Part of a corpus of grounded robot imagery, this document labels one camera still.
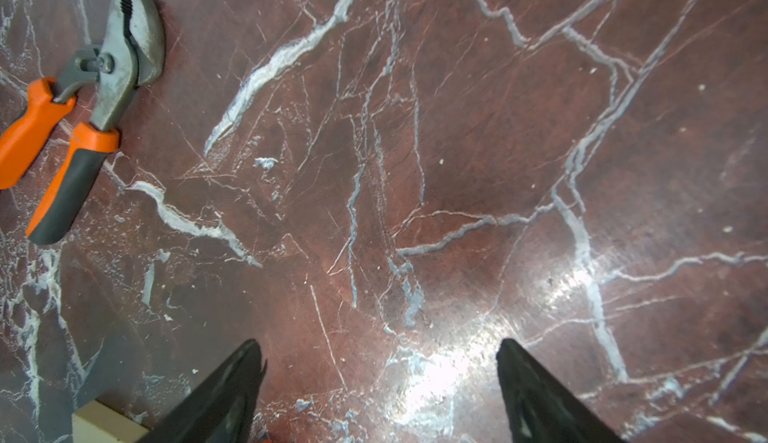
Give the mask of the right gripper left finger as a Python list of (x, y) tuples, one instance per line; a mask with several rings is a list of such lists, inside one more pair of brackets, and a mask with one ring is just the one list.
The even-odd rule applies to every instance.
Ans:
[(247, 442), (267, 371), (254, 339), (241, 344), (216, 370), (140, 438), (142, 442)]

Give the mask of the natural wood block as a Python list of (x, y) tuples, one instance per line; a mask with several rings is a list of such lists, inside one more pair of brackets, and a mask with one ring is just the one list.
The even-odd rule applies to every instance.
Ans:
[(72, 415), (74, 443), (132, 443), (149, 433), (144, 426), (98, 401)]

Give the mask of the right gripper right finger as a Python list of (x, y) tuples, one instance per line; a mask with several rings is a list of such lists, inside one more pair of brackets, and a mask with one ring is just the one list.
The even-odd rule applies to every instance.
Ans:
[(514, 442), (622, 442), (517, 341), (503, 339), (496, 360)]

